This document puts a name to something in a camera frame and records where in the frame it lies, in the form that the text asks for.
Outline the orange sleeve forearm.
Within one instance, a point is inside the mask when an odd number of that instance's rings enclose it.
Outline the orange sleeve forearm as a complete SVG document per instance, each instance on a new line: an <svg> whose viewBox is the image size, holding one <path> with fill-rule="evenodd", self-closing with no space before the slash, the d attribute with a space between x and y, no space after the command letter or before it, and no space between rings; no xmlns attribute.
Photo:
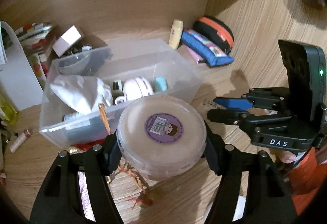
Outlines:
<svg viewBox="0 0 327 224"><path fill-rule="evenodd" d="M313 201L326 179L326 164L317 162L315 149L312 148L300 162L300 166L293 169L288 176L294 190L292 201L297 214L300 215Z"/></svg>

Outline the person right hand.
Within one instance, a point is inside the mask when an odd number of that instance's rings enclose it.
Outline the person right hand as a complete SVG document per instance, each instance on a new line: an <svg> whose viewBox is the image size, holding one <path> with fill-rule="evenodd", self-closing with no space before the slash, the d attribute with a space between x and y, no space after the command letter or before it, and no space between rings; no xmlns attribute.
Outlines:
<svg viewBox="0 0 327 224"><path fill-rule="evenodd" d="M280 149L272 149L270 152L276 157L277 161L281 161L284 164L291 164L301 158L301 154L294 154L290 151Z"/></svg>

